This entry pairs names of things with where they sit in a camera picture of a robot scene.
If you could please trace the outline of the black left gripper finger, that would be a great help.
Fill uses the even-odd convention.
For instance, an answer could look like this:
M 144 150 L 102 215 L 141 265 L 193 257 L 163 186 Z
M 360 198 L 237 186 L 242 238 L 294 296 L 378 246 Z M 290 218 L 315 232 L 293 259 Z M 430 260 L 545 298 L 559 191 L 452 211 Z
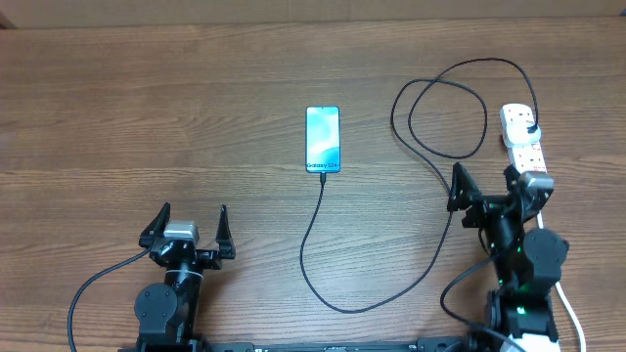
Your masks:
M 155 219 L 141 233 L 138 245 L 151 247 L 157 238 L 163 236 L 164 229 L 170 219 L 170 203 L 166 202 L 160 209 Z
M 221 259 L 236 258 L 236 248 L 231 235 L 228 221 L 228 209 L 225 204 L 222 204 L 220 208 L 220 218 L 215 241 L 218 244 L 218 251 Z

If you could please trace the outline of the blue screen smartphone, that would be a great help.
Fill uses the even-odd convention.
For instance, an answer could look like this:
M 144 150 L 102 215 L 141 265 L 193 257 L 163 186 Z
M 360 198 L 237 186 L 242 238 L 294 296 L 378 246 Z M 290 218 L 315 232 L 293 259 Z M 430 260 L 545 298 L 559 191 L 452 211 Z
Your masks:
M 306 109 L 305 168 L 309 173 L 340 171 L 340 110 L 337 106 Z

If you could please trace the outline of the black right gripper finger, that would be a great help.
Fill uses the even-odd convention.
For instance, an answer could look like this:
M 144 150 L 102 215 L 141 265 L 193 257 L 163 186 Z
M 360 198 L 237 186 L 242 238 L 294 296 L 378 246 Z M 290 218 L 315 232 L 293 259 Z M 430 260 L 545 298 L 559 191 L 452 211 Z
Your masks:
M 510 164 L 504 171 L 503 174 L 505 176 L 505 180 L 506 180 L 506 188 L 508 192 L 511 192 L 516 184 L 517 184 L 517 180 L 520 176 L 519 171 L 512 165 Z
M 456 162 L 453 165 L 447 210 L 451 212 L 465 210 L 481 198 L 482 193 L 470 173 L 460 162 Z

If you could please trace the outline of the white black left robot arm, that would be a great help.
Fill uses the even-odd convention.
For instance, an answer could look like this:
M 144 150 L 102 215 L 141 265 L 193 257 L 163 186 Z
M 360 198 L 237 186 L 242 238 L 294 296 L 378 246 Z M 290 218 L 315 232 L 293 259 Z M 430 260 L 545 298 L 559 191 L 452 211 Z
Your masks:
M 226 205 L 220 208 L 215 249 L 198 247 L 199 230 L 191 220 L 170 218 L 165 203 L 142 231 L 138 245 L 143 251 L 89 278 L 74 295 L 67 313 L 69 350 L 77 350 L 73 335 L 73 315 L 84 290 L 104 275 L 148 256 L 165 270 L 161 283 L 145 286 L 136 296 L 134 314 L 139 332 L 133 351 L 209 351 L 210 343 L 195 333 L 203 272 L 220 270 L 225 260 L 236 258 L 236 248 L 228 222 Z

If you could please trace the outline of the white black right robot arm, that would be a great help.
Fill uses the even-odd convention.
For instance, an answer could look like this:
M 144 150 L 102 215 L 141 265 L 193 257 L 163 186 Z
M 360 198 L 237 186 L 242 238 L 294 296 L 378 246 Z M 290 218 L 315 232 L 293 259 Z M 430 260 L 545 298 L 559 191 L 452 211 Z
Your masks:
M 520 172 L 512 165 L 503 174 L 507 192 L 486 195 L 461 163 L 453 165 L 447 210 L 465 212 L 462 225 L 485 237 L 488 252 L 440 295 L 443 311 L 469 327 L 469 335 L 454 350 L 545 351 L 559 344 L 550 293 L 561 279 L 569 244 L 552 230 L 524 229 L 550 199 L 555 181 L 546 172 Z M 487 294 L 485 321 L 473 322 L 449 309 L 445 303 L 449 291 L 490 264 L 498 287 Z

